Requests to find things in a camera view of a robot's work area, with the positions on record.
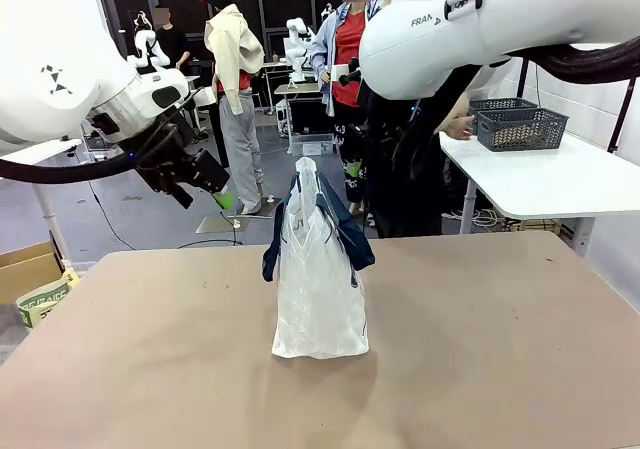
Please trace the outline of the person's left hand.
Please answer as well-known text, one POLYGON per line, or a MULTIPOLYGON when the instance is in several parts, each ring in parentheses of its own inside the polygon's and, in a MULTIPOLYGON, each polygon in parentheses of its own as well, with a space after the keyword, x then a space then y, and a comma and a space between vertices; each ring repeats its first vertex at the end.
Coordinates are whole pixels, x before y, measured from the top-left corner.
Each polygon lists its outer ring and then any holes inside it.
POLYGON ((467 141, 472 136, 474 116, 455 116, 446 125, 445 134, 454 140, 467 141))

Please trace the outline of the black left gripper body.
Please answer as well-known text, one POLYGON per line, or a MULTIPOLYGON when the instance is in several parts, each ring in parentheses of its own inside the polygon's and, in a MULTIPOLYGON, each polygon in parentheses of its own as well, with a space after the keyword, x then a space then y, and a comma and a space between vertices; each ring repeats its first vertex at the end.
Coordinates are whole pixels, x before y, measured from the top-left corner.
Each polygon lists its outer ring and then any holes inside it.
POLYGON ((185 181, 191 186, 203 189, 210 194, 226 191, 230 175, 205 149, 190 155, 186 162, 185 181))

